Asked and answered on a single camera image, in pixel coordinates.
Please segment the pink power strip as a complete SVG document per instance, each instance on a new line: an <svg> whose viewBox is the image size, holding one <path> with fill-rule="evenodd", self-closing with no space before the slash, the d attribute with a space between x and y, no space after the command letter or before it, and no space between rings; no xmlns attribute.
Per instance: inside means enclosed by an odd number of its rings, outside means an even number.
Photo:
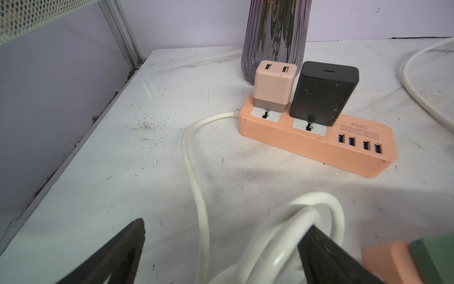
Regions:
<svg viewBox="0 0 454 284"><path fill-rule="evenodd" d="M239 112L239 132L276 148L367 178L375 178L398 159L392 129L384 124L340 115L327 127L253 105Z"/></svg>
<svg viewBox="0 0 454 284"><path fill-rule="evenodd" d="M387 284L423 284L410 254L409 243L394 242L369 247L362 253L364 266Z"/></svg>

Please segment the pink usb charger plug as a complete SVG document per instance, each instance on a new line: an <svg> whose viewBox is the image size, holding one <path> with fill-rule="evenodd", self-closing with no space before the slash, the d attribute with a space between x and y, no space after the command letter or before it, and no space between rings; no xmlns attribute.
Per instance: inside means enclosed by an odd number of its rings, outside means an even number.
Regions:
<svg viewBox="0 0 454 284"><path fill-rule="evenodd" d="M255 73L253 105L275 112L285 112L290 101L297 66L263 60Z"/></svg>

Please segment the black charger plug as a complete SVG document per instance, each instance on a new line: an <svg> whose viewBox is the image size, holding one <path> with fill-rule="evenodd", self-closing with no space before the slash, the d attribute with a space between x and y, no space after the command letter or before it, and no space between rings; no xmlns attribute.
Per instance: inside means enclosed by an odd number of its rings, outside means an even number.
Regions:
<svg viewBox="0 0 454 284"><path fill-rule="evenodd" d="M331 127L358 82L357 67L306 61L300 71L290 116Z"/></svg>

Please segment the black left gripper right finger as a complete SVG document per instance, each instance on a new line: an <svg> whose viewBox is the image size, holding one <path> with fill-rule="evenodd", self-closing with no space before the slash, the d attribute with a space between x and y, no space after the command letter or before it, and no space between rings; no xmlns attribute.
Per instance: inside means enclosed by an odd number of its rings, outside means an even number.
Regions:
<svg viewBox="0 0 454 284"><path fill-rule="evenodd" d="M308 284L381 284L316 226L297 246Z"/></svg>

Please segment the pink power strip front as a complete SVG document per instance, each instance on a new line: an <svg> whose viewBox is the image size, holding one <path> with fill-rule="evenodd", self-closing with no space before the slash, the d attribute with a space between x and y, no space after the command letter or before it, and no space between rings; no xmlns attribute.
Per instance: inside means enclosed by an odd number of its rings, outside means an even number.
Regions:
<svg viewBox="0 0 454 284"><path fill-rule="evenodd" d="M410 254L409 243L394 242L369 247L362 253L364 266L387 284L423 284Z"/></svg>

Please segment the green charger plug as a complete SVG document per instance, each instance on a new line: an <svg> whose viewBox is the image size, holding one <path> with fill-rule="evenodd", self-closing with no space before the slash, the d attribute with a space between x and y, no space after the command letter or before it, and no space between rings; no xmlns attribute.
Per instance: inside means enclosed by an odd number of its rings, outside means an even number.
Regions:
<svg viewBox="0 0 454 284"><path fill-rule="evenodd" d="M412 241L410 254L425 284L454 282L454 234Z"/></svg>

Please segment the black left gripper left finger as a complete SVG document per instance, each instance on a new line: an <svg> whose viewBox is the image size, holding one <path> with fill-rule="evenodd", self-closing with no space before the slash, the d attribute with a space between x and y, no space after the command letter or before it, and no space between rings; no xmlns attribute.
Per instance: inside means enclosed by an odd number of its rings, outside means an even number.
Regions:
<svg viewBox="0 0 454 284"><path fill-rule="evenodd" d="M144 242L144 220L138 218L58 283L132 284Z"/></svg>

